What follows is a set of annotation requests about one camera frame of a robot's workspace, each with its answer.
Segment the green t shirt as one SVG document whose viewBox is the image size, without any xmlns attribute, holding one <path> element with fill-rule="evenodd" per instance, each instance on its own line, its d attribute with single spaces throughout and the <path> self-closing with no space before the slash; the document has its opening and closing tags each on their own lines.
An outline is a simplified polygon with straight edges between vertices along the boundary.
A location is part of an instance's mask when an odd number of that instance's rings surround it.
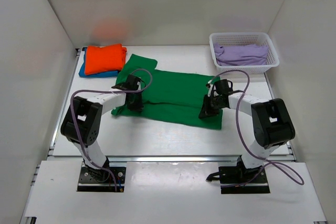
<svg viewBox="0 0 336 224">
<path fill-rule="evenodd" d="M 212 76 L 196 73 L 179 73 L 158 70 L 157 61 L 132 54 L 119 72 L 116 83 L 125 82 L 136 69 L 148 70 L 152 83 L 142 92 L 142 112 L 130 111 L 125 105 L 111 111 L 114 116 L 138 116 L 151 120 L 201 127 L 222 129 L 223 112 L 214 117 L 199 119 L 203 97 L 208 93 L 207 82 Z"/>
</svg>

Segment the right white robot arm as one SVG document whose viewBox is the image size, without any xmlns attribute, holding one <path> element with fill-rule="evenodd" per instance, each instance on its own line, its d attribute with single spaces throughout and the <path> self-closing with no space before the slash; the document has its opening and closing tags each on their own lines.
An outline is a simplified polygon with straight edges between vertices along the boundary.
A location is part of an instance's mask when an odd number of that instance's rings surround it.
<svg viewBox="0 0 336 224">
<path fill-rule="evenodd" d="M 236 126 L 239 126 L 239 113 L 251 116 L 255 140 L 250 146 L 243 143 L 246 153 L 240 156 L 241 163 L 235 169 L 236 178 L 248 182 L 254 170 L 263 166 L 270 154 L 295 137 L 295 128 L 282 99 L 260 99 L 233 90 L 233 83 L 227 79 L 207 83 L 208 93 L 204 95 L 199 119 L 219 115 L 222 109 L 235 110 Z"/>
</svg>

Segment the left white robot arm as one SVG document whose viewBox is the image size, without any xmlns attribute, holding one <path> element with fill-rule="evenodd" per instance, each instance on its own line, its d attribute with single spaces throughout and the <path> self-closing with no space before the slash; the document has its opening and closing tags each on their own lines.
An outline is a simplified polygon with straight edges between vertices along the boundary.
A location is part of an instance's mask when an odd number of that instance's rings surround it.
<svg viewBox="0 0 336 224">
<path fill-rule="evenodd" d="M 101 118 L 104 114 L 125 106 L 130 111 L 143 109 L 141 78 L 130 74 L 125 82 L 109 91 L 92 91 L 94 96 L 83 98 L 76 91 L 70 98 L 69 109 L 61 125 L 61 134 L 79 150 L 84 164 L 98 181 L 109 177 L 108 158 L 97 142 Z"/>
</svg>

